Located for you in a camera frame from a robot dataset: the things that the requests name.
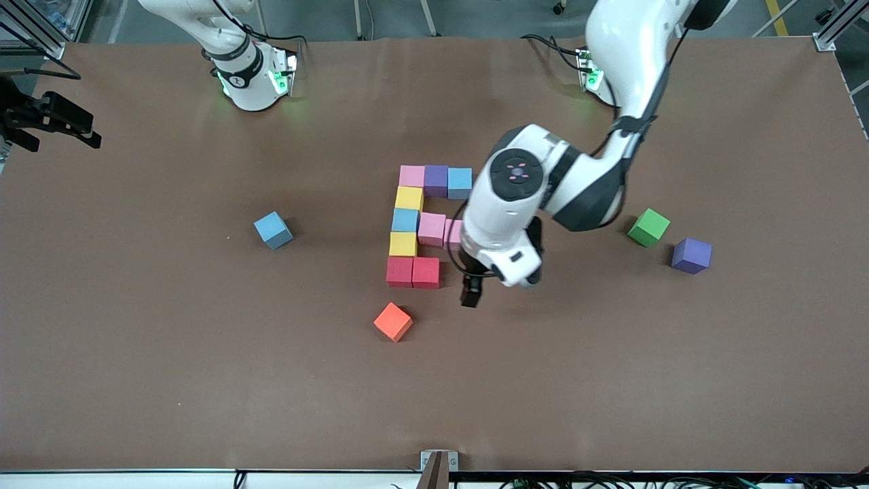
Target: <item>green cube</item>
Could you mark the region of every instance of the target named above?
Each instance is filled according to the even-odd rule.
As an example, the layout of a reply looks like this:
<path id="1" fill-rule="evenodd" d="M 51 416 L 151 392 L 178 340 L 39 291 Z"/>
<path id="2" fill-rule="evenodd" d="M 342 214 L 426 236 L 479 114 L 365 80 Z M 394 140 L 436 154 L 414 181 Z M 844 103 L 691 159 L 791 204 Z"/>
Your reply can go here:
<path id="1" fill-rule="evenodd" d="M 667 218 L 651 209 L 646 209 L 637 218 L 637 222 L 634 223 L 631 231 L 627 232 L 627 235 L 648 248 L 657 243 L 661 236 L 664 236 L 664 231 L 669 225 L 670 221 Z"/>

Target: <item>round black button panel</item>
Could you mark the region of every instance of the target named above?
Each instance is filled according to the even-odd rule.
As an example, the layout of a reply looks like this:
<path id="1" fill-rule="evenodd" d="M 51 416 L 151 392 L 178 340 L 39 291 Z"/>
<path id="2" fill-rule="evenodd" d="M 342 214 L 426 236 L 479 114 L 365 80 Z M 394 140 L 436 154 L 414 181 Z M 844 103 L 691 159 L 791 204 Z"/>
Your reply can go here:
<path id="1" fill-rule="evenodd" d="M 530 152 L 511 148 L 494 157 L 489 178 L 495 195 L 508 202 L 522 200 L 543 185 L 543 166 Z"/>

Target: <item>cube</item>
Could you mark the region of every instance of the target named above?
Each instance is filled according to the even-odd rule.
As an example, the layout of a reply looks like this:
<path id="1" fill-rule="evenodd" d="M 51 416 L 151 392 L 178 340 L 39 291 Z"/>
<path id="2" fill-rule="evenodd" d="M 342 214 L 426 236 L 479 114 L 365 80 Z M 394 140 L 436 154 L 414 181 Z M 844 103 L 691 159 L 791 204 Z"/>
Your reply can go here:
<path id="1" fill-rule="evenodd" d="M 449 186 L 449 167 L 445 164 L 427 164 L 425 191 L 429 197 L 446 197 Z"/>
<path id="2" fill-rule="evenodd" d="M 408 332 L 414 321 L 397 305 L 389 303 L 380 316 L 375 319 L 375 326 L 389 339 L 398 343 L 404 333 Z"/>
<path id="3" fill-rule="evenodd" d="M 422 189 L 398 187 L 398 192 L 395 193 L 395 208 L 422 211 Z"/>
<path id="4" fill-rule="evenodd" d="M 631 231 L 627 232 L 627 235 L 648 248 L 658 242 L 669 225 L 670 221 L 667 218 L 651 209 L 646 209 L 637 218 L 637 222 L 634 223 Z"/>
<path id="5" fill-rule="evenodd" d="M 403 164 L 398 173 L 398 185 L 402 187 L 417 187 L 425 186 L 426 167 L 425 166 L 410 166 Z"/>
<path id="6" fill-rule="evenodd" d="M 415 289 L 441 288 L 441 261 L 437 258 L 414 258 Z"/>
<path id="7" fill-rule="evenodd" d="M 411 288 L 414 286 L 414 259 L 389 257 L 386 263 L 386 283 L 390 287 Z"/>
<path id="8" fill-rule="evenodd" d="M 389 256 L 390 257 L 415 257 L 416 256 L 416 233 L 415 232 L 390 232 L 389 233 Z"/>
<path id="9" fill-rule="evenodd" d="M 696 275 L 709 268 L 711 258 L 711 244 L 694 238 L 685 238 L 673 250 L 673 261 L 670 266 L 676 270 Z"/>
<path id="10" fill-rule="evenodd" d="M 420 229 L 416 237 L 420 245 L 443 246 L 443 225 L 447 222 L 447 216 L 443 214 L 431 214 L 423 212 L 420 215 Z"/>
<path id="11" fill-rule="evenodd" d="M 393 209 L 392 231 L 416 232 L 420 223 L 420 212 L 412 209 Z"/>
<path id="12" fill-rule="evenodd" d="M 449 233 L 449 226 L 453 223 L 453 233 Z M 458 251 L 459 245 L 461 243 L 461 219 L 457 221 L 453 221 L 453 219 L 447 219 L 447 222 L 443 225 L 443 248 L 444 250 L 453 250 Z"/>
<path id="13" fill-rule="evenodd" d="M 272 250 L 277 250 L 293 239 L 293 233 L 289 232 L 287 224 L 283 222 L 281 216 L 277 212 L 268 214 L 254 223 L 256 231 L 260 233 L 260 238 Z"/>
<path id="14" fill-rule="evenodd" d="M 471 197 L 474 173 L 470 168 L 450 168 L 447 174 L 447 198 L 465 200 Z"/>

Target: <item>purple block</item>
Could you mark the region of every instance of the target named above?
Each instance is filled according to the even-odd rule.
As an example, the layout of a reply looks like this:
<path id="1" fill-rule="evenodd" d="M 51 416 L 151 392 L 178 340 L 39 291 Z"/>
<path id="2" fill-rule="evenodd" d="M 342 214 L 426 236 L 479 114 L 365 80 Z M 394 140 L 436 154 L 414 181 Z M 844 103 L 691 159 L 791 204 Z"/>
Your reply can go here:
<path id="1" fill-rule="evenodd" d="M 709 268 L 710 258 L 712 258 L 711 244 L 694 238 L 685 238 L 673 250 L 673 262 L 670 266 L 694 275 Z"/>
<path id="2" fill-rule="evenodd" d="M 427 164 L 425 186 L 422 190 L 429 197 L 445 198 L 447 196 L 448 180 L 448 166 L 445 164 Z"/>

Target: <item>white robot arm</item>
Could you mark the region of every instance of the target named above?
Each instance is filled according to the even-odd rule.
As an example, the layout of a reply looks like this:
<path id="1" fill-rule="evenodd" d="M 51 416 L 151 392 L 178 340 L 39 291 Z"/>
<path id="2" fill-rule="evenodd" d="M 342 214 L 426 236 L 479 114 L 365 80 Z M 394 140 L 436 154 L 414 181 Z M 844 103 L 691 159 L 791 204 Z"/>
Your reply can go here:
<path id="1" fill-rule="evenodd" d="M 476 307 L 482 279 L 504 285 L 541 279 L 542 209 L 570 231 L 611 223 L 625 197 L 625 177 L 667 86 L 667 45 L 677 25 L 702 30 L 736 0 L 598 0 L 586 40 L 607 78 L 619 116 L 602 155 L 574 148 L 538 125 L 509 131 L 494 146 L 464 214 L 459 256 L 462 305 Z"/>
<path id="2" fill-rule="evenodd" d="M 253 39 L 229 16 L 254 0 L 139 0 L 145 10 L 187 31 L 216 66 L 223 92 L 245 111 L 261 111 L 287 95 L 297 56 Z"/>

